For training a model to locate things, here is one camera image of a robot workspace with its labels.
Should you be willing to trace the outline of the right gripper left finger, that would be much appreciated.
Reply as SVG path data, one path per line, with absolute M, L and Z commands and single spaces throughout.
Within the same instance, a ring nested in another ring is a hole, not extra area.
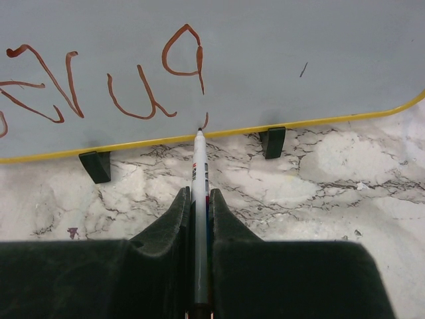
M 131 239 L 1 243 L 1 317 L 184 318 L 190 206 Z

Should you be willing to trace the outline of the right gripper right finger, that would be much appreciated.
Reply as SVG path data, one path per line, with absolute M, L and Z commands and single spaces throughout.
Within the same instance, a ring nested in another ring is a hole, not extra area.
M 394 318 L 374 259 L 349 241 L 264 241 L 211 191 L 215 318 Z

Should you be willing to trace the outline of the white marker pen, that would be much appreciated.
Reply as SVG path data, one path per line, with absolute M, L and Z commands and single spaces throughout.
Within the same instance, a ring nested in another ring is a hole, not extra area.
M 193 268 L 192 303 L 207 306 L 209 296 L 209 171 L 207 145 L 202 129 L 197 130 L 194 140 L 194 154 L 191 184 L 191 226 Z

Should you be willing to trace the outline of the yellow framed whiteboard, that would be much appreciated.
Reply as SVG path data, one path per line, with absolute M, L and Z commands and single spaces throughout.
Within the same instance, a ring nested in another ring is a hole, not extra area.
M 423 1 L 1 2 L 2 163 L 381 117 L 423 98 Z

